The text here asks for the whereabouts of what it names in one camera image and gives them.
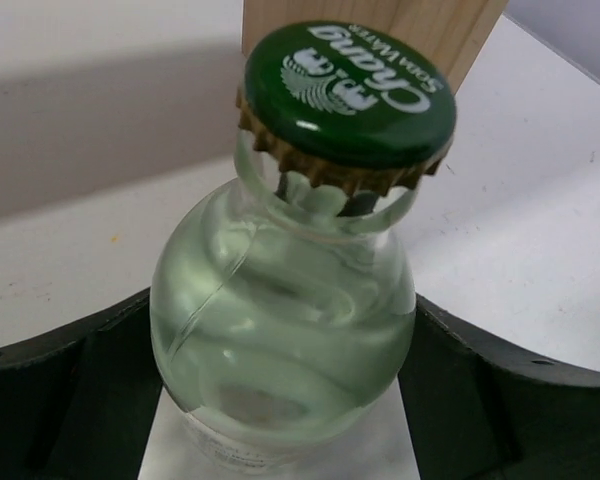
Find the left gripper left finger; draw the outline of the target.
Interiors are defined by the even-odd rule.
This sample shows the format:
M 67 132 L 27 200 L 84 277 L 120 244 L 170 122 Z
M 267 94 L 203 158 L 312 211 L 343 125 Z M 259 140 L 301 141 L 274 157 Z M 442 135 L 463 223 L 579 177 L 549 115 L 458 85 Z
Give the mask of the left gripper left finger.
M 135 479 L 162 383 L 149 292 L 0 348 L 0 479 Z

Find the clear glass soda bottle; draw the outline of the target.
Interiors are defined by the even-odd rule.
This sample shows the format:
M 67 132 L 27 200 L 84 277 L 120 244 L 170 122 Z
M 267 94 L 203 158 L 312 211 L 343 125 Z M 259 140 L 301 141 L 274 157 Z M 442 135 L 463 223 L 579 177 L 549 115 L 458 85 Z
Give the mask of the clear glass soda bottle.
M 195 444 L 258 475 L 348 430 L 396 377 L 416 293 L 393 228 L 457 113 L 418 51 L 335 20 L 265 36 L 236 105 L 236 176 L 166 242 L 151 340 Z

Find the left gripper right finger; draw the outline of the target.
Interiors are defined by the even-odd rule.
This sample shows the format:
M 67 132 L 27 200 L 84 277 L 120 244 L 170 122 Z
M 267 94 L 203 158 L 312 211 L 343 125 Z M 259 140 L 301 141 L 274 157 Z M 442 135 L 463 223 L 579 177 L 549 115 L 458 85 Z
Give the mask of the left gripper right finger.
M 398 374 L 423 479 L 600 479 L 600 372 L 417 300 Z

